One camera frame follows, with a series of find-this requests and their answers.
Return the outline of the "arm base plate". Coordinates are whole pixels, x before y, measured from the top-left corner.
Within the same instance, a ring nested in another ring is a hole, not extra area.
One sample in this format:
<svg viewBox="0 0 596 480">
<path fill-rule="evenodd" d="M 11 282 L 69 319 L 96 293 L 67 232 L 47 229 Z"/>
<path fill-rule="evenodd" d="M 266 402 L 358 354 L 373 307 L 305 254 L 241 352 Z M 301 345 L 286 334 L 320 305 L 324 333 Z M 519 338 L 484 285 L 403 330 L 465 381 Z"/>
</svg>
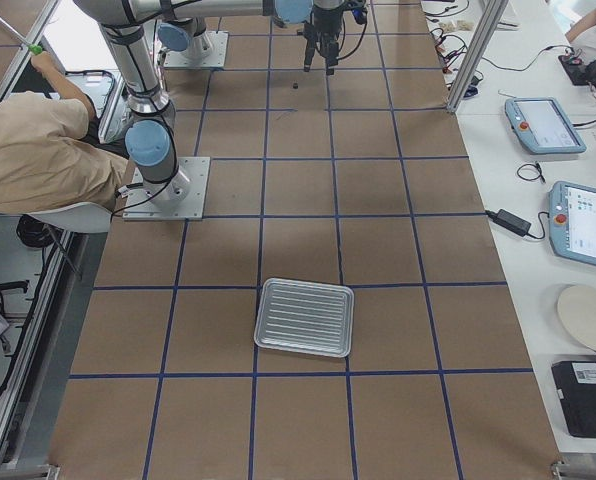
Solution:
<svg viewBox="0 0 596 480">
<path fill-rule="evenodd" d="M 185 32 L 162 42 L 164 68 L 170 70 L 221 70 L 225 66 L 229 34 L 205 31 L 196 37 Z"/>
<path fill-rule="evenodd" d="M 179 157 L 178 173 L 163 191 L 161 185 L 145 183 L 138 169 L 132 182 L 142 186 L 132 189 L 121 214 L 126 221 L 201 220 L 207 193 L 211 159 Z"/>
</svg>

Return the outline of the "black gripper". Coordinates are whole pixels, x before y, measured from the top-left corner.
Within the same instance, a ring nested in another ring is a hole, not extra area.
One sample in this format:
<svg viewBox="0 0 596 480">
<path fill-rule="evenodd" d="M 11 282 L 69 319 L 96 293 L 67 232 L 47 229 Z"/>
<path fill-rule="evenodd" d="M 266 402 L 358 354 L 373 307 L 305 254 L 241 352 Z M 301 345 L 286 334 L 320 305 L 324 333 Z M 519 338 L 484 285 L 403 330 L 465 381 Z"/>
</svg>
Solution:
<svg viewBox="0 0 596 480">
<path fill-rule="evenodd" d="M 302 36 L 306 41 L 303 71 L 311 70 L 312 61 L 318 47 L 318 33 L 325 36 L 325 70 L 327 75 L 335 73 L 338 65 L 339 43 L 335 36 L 342 31 L 342 17 L 345 0 L 314 0 L 313 25 L 305 24 Z"/>
</svg>

